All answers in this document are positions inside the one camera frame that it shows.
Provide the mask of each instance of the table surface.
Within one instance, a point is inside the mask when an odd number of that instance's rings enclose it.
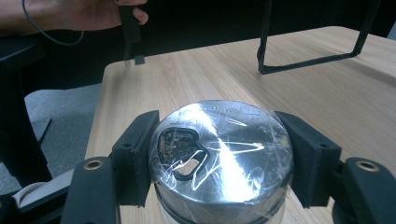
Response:
[[[270,36],[267,65],[350,52],[358,32],[326,27]],[[260,39],[146,57],[106,68],[86,157],[108,156],[134,118],[226,99],[304,119],[342,149],[341,159],[378,161],[396,175],[396,41],[369,35],[352,59],[260,75]],[[303,209],[293,192],[282,223],[332,223],[332,204]],[[166,223],[151,188],[145,208],[123,206],[122,223]]]

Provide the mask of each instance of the floor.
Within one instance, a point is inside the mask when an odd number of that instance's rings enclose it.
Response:
[[[36,91],[25,98],[31,121],[51,118],[41,144],[53,177],[84,160],[101,85],[66,91]],[[20,188],[0,163],[0,195]]]
[[[396,40],[396,22],[393,24],[392,29],[390,29],[388,39]]]

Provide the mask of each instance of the chair leg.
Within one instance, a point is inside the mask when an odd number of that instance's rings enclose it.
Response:
[[[27,114],[18,73],[0,76],[0,158],[22,187],[52,179]]]

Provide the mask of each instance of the metal canister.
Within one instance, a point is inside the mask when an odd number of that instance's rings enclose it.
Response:
[[[170,114],[149,150],[151,179],[179,223],[281,220],[292,171],[276,116],[234,101],[202,101]]]

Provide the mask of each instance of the black metal frame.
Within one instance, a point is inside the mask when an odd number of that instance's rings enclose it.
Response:
[[[264,59],[265,59],[267,38],[269,35],[269,29],[270,29],[270,23],[271,23],[271,12],[272,12],[272,7],[273,7],[273,0],[265,0],[265,2],[264,2],[264,17],[262,20],[261,44],[260,44],[259,50],[257,52],[257,59],[259,60],[260,73],[262,75],[266,75],[266,74],[282,72],[282,71],[286,71],[286,70],[290,70],[290,69],[306,67],[306,66],[310,66],[310,65],[314,65],[314,64],[339,61],[339,60],[352,58],[352,57],[359,55],[361,53],[361,49],[363,48],[364,42],[366,41],[367,35],[369,34],[370,29],[373,25],[375,15],[379,8],[380,2],[381,2],[381,0],[373,0],[372,1],[371,5],[368,9],[366,18],[365,18],[363,25],[361,27],[361,31],[359,33],[358,40],[356,41],[356,44],[355,44],[355,48],[352,50],[352,52],[317,58],[317,59],[308,60],[308,61],[304,61],[304,62],[300,62],[300,63],[291,63],[291,64],[280,65],[280,66],[270,66],[270,65],[264,64]]]

